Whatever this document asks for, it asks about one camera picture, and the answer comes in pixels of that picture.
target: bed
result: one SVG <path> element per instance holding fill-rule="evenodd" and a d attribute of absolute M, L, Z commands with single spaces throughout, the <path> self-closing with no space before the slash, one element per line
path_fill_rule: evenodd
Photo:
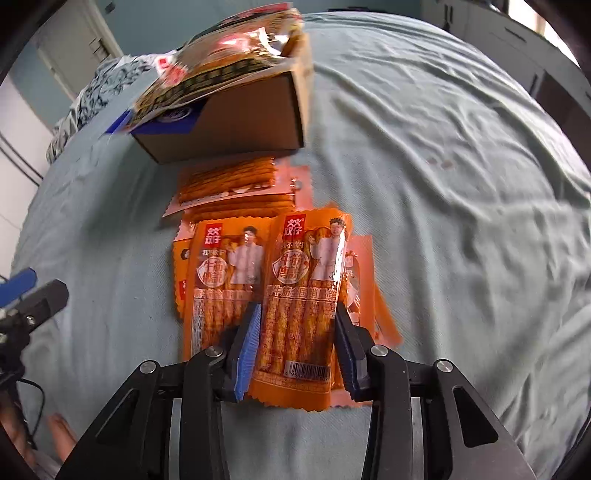
<path fill-rule="evenodd" d="M 315 204 L 334 200 L 357 233 L 374 236 L 376 276 L 404 337 L 398 352 L 452 360 L 550 479 L 589 411 L 587 168 L 520 85 L 442 30 L 385 14 L 305 20 L 312 122 L 293 162 L 311 166 Z M 33 200 L 12 266 L 70 289 L 24 360 L 27 378 L 46 389 L 44 414 L 59 411 L 78 434 L 140 362 L 179 359 L 170 255 L 178 218 L 161 215 L 182 165 L 158 166 L 131 137 L 102 135 L 155 75 L 144 73 L 68 143 Z M 36 393 L 21 394 L 34 416 Z M 369 415 L 224 406 L 232 478 L 358 479 Z M 38 443 L 51 452 L 44 426 Z"/>

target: person's hand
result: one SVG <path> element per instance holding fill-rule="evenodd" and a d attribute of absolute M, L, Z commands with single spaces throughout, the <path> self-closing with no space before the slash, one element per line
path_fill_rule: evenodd
<path fill-rule="evenodd" d="M 0 423 L 27 465 L 35 468 L 35 455 L 31 445 L 27 442 L 25 426 L 19 420 L 17 408 L 13 405 L 7 392 L 0 393 Z"/>
<path fill-rule="evenodd" d="M 59 413 L 49 415 L 47 419 L 56 452 L 62 462 L 65 462 L 69 454 L 76 446 L 76 435 L 68 425 L 68 422 Z"/>

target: open cardboard box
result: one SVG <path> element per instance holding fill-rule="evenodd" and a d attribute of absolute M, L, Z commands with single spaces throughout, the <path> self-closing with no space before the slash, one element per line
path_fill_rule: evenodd
<path fill-rule="evenodd" d="M 278 76 L 213 93 L 168 116 L 170 126 L 150 128 L 158 119 L 132 132 L 160 164 L 192 158 L 254 151 L 296 150 L 306 142 L 312 80 L 307 35 L 293 52 L 292 68 Z"/>

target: circular badge on package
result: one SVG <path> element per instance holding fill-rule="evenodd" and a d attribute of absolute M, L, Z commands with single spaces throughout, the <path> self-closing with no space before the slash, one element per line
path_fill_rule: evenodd
<path fill-rule="evenodd" d="M 220 257 L 209 257 L 197 268 L 199 280 L 209 288 L 223 285 L 226 280 L 227 263 Z"/>
<path fill-rule="evenodd" d="M 310 260 L 302 250 L 287 250 L 273 262 L 273 273 L 286 285 L 298 283 L 309 268 Z"/>
<path fill-rule="evenodd" d="M 157 120 L 163 124 L 172 124 L 174 122 L 178 122 L 183 118 L 191 115 L 193 109 L 189 106 L 182 106 L 181 108 L 175 108 L 174 110 L 169 110 L 164 112 L 160 115 Z"/>

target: snack package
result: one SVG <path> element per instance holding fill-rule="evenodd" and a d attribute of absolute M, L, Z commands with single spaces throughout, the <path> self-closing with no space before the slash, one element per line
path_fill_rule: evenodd
<path fill-rule="evenodd" d="M 292 177 L 289 158 L 263 157 L 208 171 L 187 169 L 181 173 L 179 192 L 163 216 L 230 199 L 292 193 Z"/>
<path fill-rule="evenodd" d="M 286 72 L 302 35 L 301 15 L 291 4 L 223 20 L 174 55 L 171 66 L 135 102 L 119 128 L 130 131 L 213 92 Z"/>
<path fill-rule="evenodd" d="M 290 167 L 291 183 L 293 185 L 293 195 L 295 197 L 294 204 L 296 210 L 310 210 L 313 208 L 312 201 L 312 182 L 310 178 L 310 167 Z M 273 197 L 273 195 L 260 195 L 250 197 L 248 200 L 240 200 L 245 206 L 251 206 L 250 202 L 258 201 L 258 199 L 266 199 Z M 228 218 L 235 216 L 237 210 L 233 210 L 230 214 L 229 210 L 222 212 L 211 212 L 208 219 Z M 266 216 L 261 212 L 263 210 L 256 210 L 256 216 Z M 189 246 L 191 239 L 195 235 L 196 222 L 191 219 L 191 209 L 188 209 L 183 214 L 181 224 L 179 226 L 177 236 L 173 240 L 173 267 L 174 267 L 174 298 L 177 305 L 179 318 L 183 318 L 185 290 L 187 284 L 187 267 L 189 266 Z"/>
<path fill-rule="evenodd" d="M 352 228 L 351 216 L 334 208 L 275 218 L 252 397 L 306 410 L 330 406 L 334 317 Z"/>
<path fill-rule="evenodd" d="M 183 317 L 187 292 L 187 269 L 189 268 L 189 249 L 192 237 L 173 242 L 174 302 L 180 318 Z"/>
<path fill-rule="evenodd" d="M 183 358 L 219 341 L 262 295 L 270 218 L 200 222 L 191 240 L 183 313 Z"/>
<path fill-rule="evenodd" d="M 374 342 L 385 345 L 390 349 L 396 348 L 402 343 L 402 335 L 396 327 L 396 320 L 390 313 L 388 305 L 378 285 L 374 288 L 375 299 L 375 333 Z"/>
<path fill-rule="evenodd" d="M 347 243 L 345 271 L 339 300 L 344 302 L 354 325 L 375 336 L 374 251 L 371 235 L 354 235 Z M 345 390 L 336 351 L 332 358 L 331 406 L 359 406 Z"/>

